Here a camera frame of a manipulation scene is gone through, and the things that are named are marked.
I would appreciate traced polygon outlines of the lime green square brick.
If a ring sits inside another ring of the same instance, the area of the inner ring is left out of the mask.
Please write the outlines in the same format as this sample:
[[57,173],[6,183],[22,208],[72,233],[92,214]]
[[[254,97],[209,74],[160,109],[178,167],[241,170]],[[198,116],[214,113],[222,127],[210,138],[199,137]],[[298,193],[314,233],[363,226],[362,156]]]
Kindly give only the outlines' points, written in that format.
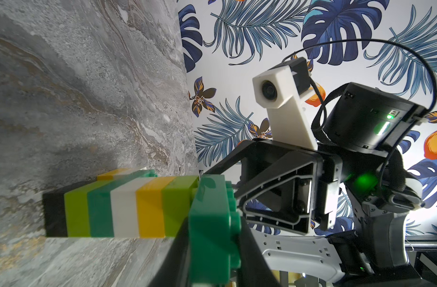
[[91,228],[88,212],[88,193],[111,181],[95,181],[64,195],[65,218],[68,237],[90,237]]

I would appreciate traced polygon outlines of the dark green long brick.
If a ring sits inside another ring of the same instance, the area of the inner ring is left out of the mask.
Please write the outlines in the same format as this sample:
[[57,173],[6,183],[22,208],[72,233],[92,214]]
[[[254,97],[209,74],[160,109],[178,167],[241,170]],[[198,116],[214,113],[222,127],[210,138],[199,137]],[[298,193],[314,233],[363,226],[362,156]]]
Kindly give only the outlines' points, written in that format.
[[241,217],[223,175],[204,175],[189,211],[190,270],[193,286],[219,286],[241,268],[237,240]]
[[92,192],[88,193],[88,212],[89,223],[91,228],[91,237],[115,237],[113,231],[111,191],[132,181],[136,178],[155,177],[153,170],[147,170],[142,173],[134,173],[127,177],[111,180]]

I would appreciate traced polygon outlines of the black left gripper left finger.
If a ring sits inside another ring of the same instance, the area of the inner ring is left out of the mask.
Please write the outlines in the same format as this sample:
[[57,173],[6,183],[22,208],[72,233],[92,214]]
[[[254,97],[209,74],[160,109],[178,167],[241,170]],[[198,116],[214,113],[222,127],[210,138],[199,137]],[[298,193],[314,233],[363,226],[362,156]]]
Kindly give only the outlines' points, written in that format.
[[190,244],[186,218],[149,287],[189,287]]

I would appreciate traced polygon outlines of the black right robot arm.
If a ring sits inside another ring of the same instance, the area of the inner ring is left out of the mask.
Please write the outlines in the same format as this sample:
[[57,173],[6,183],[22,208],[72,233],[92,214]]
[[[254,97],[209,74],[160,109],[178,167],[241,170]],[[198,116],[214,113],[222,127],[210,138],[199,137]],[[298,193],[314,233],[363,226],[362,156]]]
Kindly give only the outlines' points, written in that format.
[[277,140],[243,141],[210,168],[242,164],[237,187],[246,220],[293,232],[272,237],[246,231],[238,282],[272,286],[268,269],[306,273],[338,287],[421,287],[405,251],[405,219],[421,207],[422,187],[402,165],[397,146],[422,107],[349,83],[317,149]]

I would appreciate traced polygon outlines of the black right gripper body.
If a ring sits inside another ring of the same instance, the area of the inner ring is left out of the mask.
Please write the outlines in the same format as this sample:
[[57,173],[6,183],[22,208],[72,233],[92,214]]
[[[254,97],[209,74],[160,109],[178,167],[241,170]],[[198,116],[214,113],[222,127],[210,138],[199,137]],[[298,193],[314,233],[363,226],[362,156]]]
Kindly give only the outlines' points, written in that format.
[[343,167],[335,154],[266,139],[242,141],[207,171],[222,175],[236,163],[235,192],[243,217],[255,224],[305,235],[310,223],[334,227]]

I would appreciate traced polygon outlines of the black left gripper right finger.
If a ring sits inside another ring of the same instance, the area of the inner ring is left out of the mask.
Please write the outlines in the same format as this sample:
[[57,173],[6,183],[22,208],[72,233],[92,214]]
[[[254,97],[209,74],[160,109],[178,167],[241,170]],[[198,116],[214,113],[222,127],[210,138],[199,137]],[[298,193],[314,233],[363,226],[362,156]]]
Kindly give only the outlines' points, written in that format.
[[241,217],[241,232],[237,243],[241,259],[241,267],[237,271],[237,285],[239,287],[280,287],[244,217]]

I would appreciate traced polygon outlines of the yellow square brick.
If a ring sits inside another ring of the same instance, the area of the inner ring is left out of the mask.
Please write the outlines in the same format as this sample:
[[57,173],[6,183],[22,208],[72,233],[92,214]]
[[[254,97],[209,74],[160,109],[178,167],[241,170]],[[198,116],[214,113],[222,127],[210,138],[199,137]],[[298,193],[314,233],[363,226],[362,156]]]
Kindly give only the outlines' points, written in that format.
[[103,173],[101,175],[97,176],[97,180],[98,181],[111,181],[111,180],[115,180],[113,179],[113,175],[117,172],[118,169],[114,170],[114,171],[110,171],[107,173]]
[[142,178],[142,186],[135,192],[138,231],[141,238],[164,238],[162,190],[174,177]]

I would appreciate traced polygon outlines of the black square brick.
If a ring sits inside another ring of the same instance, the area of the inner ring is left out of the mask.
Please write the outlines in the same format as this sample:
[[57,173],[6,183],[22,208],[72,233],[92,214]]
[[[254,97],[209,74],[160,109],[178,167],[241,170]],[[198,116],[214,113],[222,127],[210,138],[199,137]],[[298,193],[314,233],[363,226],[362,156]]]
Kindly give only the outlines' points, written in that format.
[[80,181],[43,193],[42,206],[46,237],[68,237],[64,195],[93,182],[95,180]]

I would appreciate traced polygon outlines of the white square brick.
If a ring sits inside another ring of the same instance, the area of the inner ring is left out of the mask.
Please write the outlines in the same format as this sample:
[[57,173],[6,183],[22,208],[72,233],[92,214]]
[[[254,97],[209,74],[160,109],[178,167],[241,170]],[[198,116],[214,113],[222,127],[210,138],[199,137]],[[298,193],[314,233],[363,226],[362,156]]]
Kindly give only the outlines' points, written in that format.
[[117,172],[113,175],[113,179],[120,179],[123,177],[127,177],[129,175],[132,175],[134,173],[144,173],[147,171],[147,168],[121,168],[118,169]]
[[115,238],[139,238],[136,192],[155,177],[136,178],[111,191]]

